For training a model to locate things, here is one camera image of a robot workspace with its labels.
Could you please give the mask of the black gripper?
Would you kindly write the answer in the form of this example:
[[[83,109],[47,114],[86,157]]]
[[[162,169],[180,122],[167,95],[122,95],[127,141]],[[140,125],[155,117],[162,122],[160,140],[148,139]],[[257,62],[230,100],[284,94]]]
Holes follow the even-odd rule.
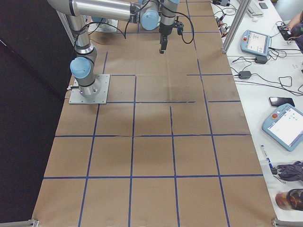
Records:
[[[172,29],[177,30],[178,35],[183,35],[184,24],[181,21],[175,20],[172,25],[165,25],[160,22],[159,33],[160,33],[160,47],[159,53],[164,54],[167,49],[168,36],[172,33]]]

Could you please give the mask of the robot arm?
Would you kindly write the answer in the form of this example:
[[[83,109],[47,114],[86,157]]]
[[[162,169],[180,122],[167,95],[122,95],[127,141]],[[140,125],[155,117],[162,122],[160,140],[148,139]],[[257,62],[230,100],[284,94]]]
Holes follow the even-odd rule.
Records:
[[[97,50],[90,42],[84,16],[141,24],[145,30],[158,27],[161,54],[165,52],[168,36],[174,28],[179,35],[183,34],[184,25],[176,18],[179,4],[177,0],[50,0],[48,4],[67,18],[77,54],[70,63],[70,70],[78,82],[80,96],[85,98],[93,98],[99,94],[102,85],[93,73]]]

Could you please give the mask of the person forearm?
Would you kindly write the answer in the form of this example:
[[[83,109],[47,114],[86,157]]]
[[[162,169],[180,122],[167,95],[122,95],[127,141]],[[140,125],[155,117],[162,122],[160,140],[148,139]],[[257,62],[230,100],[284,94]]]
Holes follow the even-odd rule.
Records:
[[[289,23],[287,24],[288,26],[288,30],[292,31],[292,29],[298,25],[299,23],[301,23],[303,20],[303,12],[298,13],[296,16],[294,16]]]

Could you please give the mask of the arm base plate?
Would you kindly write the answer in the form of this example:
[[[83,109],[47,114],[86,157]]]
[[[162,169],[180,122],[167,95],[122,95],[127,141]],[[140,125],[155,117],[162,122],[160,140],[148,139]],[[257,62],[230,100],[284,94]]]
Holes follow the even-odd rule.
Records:
[[[95,74],[95,82],[89,87],[81,87],[77,80],[70,86],[71,93],[69,104],[71,105],[95,105],[107,103],[110,84],[109,74]]]

